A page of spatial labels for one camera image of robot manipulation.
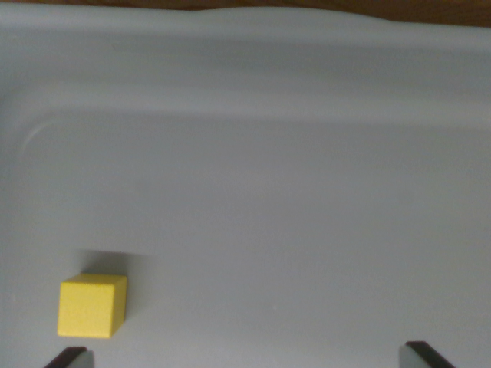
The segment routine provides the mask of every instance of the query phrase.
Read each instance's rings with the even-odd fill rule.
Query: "yellow cube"
[[[124,322],[127,277],[79,274],[61,283],[58,335],[109,338]]]

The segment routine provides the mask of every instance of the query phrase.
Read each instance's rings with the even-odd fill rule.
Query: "foam block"
[[[127,277],[79,274],[61,283],[58,335],[110,338],[124,322]]]

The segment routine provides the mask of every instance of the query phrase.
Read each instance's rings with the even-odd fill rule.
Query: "wooden table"
[[[203,10],[288,6],[352,12],[393,21],[491,27],[491,0],[0,0],[46,4]]]

